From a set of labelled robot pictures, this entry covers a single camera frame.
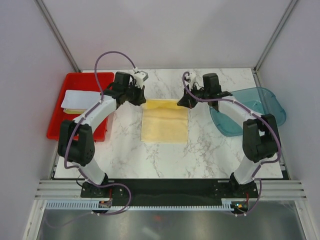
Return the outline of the light blue white towel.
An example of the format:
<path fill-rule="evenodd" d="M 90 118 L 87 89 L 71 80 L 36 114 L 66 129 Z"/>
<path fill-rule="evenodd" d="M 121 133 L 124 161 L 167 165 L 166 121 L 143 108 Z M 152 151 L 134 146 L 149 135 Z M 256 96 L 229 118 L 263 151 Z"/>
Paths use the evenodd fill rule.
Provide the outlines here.
<path fill-rule="evenodd" d="M 96 91 L 66 90 L 61 108 L 68 110 L 87 110 L 101 99 Z"/>

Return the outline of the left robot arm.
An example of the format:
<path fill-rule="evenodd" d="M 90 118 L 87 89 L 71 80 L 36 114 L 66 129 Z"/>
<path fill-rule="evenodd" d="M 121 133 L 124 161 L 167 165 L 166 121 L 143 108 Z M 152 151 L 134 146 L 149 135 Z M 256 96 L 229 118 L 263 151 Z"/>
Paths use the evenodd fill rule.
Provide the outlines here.
<path fill-rule="evenodd" d="M 64 120 L 60 125 L 58 150 L 64 158 L 66 169 L 76 168 L 92 184 L 92 191 L 98 197 L 105 197 L 110 186 L 105 180 L 107 174 L 95 160 L 94 132 L 98 126 L 125 102 L 134 106 L 146 103 L 144 82 L 149 78 L 145 71 L 134 74 L 116 72 L 110 83 L 88 110 L 74 118 Z"/>

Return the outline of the yellow patterned towel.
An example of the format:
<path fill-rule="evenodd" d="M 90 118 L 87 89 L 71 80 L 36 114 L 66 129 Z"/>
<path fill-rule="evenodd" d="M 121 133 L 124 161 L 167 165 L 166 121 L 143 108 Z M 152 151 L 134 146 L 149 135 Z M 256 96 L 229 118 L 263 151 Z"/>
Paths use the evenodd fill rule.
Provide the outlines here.
<path fill-rule="evenodd" d="M 85 112 L 85 109 L 68 109 L 64 108 L 63 112 L 67 115 L 81 115 Z"/>

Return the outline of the cream towel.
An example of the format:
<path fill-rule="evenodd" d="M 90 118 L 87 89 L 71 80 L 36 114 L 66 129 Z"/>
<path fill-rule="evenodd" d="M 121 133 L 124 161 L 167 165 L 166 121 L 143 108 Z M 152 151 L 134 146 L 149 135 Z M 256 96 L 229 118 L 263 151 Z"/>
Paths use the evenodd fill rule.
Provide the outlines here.
<path fill-rule="evenodd" d="M 143 105 L 141 141 L 145 143 L 186 144 L 188 109 L 176 99 L 148 99 Z"/>

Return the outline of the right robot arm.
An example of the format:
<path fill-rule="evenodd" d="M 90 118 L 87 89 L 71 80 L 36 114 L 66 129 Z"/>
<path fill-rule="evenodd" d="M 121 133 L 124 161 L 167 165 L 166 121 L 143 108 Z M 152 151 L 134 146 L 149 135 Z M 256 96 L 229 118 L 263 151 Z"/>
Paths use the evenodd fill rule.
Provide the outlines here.
<path fill-rule="evenodd" d="M 229 193 L 241 197 L 263 165 L 276 163 L 282 155 L 278 125 L 274 115 L 260 114 L 240 103 L 231 92 L 223 91 L 216 73 L 202 77 L 203 85 L 197 87 L 197 76 L 186 71 L 182 75 L 183 97 L 177 105 L 193 109 L 197 103 L 207 103 L 217 112 L 227 115 L 242 129 L 244 157 L 231 174 Z"/>

